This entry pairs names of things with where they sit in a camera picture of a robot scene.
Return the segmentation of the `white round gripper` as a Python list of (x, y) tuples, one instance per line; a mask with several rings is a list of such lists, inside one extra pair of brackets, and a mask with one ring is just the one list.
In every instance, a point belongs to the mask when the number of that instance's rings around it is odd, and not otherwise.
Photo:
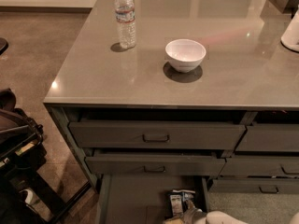
[(169, 218), (163, 224), (247, 224), (221, 211), (203, 212), (191, 200), (186, 202), (187, 210), (181, 218)]

